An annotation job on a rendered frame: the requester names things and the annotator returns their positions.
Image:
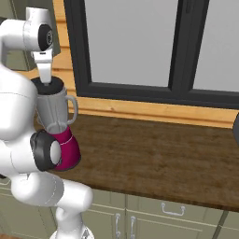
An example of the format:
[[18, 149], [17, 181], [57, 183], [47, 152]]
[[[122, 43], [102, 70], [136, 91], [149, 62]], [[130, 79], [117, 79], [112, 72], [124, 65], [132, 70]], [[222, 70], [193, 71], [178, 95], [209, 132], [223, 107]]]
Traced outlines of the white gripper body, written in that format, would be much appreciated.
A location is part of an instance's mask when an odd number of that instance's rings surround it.
[[51, 83], [51, 63], [37, 63], [36, 64], [40, 80], [43, 84]]

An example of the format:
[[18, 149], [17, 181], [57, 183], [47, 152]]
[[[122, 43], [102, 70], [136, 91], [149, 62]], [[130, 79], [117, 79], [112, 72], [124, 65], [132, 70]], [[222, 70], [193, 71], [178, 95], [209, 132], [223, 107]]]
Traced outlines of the black blender lid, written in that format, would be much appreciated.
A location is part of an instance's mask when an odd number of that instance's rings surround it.
[[51, 83], [48, 85], [43, 84], [40, 80], [40, 77], [32, 78], [31, 81], [35, 84], [40, 95], [56, 94], [63, 89], [63, 81], [55, 76], [51, 77]]

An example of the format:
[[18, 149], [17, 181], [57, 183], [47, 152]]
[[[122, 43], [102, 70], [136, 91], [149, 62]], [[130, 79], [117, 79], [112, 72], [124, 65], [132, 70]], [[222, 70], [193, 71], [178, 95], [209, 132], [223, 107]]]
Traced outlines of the grey jar magenta base blender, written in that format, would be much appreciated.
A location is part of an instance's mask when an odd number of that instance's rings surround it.
[[62, 82], [54, 89], [50, 85], [43, 85], [38, 88], [36, 111], [38, 122], [61, 146], [62, 159], [55, 169], [66, 171], [76, 167], [81, 160], [81, 154], [70, 125], [77, 119], [77, 99], [67, 94]]

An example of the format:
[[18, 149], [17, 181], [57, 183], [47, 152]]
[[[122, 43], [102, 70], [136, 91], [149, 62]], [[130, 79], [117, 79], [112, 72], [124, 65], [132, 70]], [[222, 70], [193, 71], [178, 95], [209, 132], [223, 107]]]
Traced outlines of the dark framed window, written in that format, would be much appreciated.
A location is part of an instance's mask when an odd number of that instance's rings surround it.
[[169, 79], [165, 87], [93, 82], [85, 0], [63, 0], [63, 3], [78, 96], [239, 110], [239, 90], [193, 88], [209, 0], [179, 0]]

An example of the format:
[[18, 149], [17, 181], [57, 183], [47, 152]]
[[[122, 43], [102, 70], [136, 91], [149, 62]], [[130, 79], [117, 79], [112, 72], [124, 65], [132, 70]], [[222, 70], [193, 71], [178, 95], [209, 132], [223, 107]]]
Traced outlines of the olive drawer front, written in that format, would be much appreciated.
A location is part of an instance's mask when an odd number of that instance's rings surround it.
[[93, 203], [117, 208], [125, 207], [125, 195], [113, 191], [93, 190]]
[[[165, 203], [165, 210], [171, 212], [181, 212], [181, 206], [186, 207], [186, 211], [183, 217], [175, 217], [166, 215], [162, 212], [161, 203]], [[214, 223], [220, 219], [223, 211], [203, 206], [191, 205], [191, 204], [180, 204], [176, 202], [162, 201], [156, 199], [150, 199], [146, 197], [139, 197], [128, 195], [127, 196], [127, 207], [133, 211], [139, 211], [149, 213], [152, 215], [160, 215], [166, 217], [183, 218], [188, 220], [202, 221], [208, 223]]]

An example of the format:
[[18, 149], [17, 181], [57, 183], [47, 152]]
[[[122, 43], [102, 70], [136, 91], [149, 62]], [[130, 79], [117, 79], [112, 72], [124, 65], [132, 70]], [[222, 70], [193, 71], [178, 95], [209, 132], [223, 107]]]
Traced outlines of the olive base cupboard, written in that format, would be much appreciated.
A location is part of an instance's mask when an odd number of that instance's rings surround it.
[[0, 233], [21, 239], [49, 239], [56, 231], [51, 208], [19, 202], [10, 186], [9, 179], [0, 178]]

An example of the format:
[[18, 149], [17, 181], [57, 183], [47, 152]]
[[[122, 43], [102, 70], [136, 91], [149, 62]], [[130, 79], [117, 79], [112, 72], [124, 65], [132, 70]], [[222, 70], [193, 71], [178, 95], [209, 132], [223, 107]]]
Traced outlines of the olive cupboard door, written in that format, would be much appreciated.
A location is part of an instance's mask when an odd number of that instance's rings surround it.
[[126, 210], [126, 214], [128, 239], [131, 234], [131, 216], [136, 217], [135, 239], [213, 239], [217, 228], [204, 223], [153, 216], [133, 210]]
[[94, 205], [82, 214], [85, 225], [92, 231], [95, 239], [116, 239], [115, 215], [120, 214], [120, 239], [125, 239], [125, 210]]

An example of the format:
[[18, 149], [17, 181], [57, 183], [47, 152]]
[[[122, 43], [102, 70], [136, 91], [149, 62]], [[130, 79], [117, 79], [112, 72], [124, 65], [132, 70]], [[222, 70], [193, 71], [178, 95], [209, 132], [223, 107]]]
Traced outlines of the olive wall cupboard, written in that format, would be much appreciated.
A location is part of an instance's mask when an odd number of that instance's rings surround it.
[[[0, 22], [2, 19], [26, 19], [26, 8], [37, 7], [49, 10], [53, 30], [54, 56], [61, 52], [56, 26], [53, 0], [0, 0]], [[36, 68], [30, 52], [12, 50], [7, 53], [7, 67], [17, 71], [31, 71]]]

